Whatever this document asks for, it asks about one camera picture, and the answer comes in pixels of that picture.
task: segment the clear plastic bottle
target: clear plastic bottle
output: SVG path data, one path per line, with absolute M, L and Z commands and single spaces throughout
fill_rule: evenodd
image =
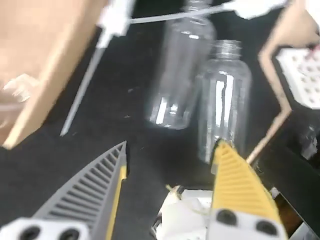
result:
M 189 11 L 208 7 L 205 0 L 188 0 Z M 168 21 L 157 66 L 147 119 L 170 129 L 189 125 L 197 101 L 196 76 L 209 57 L 216 31 L 205 17 Z
M 244 154 L 251 86 L 251 72 L 240 58 L 240 42 L 217 40 L 216 59 L 210 59 L 201 81 L 198 156 L 211 162 L 215 142 L 224 139 Z

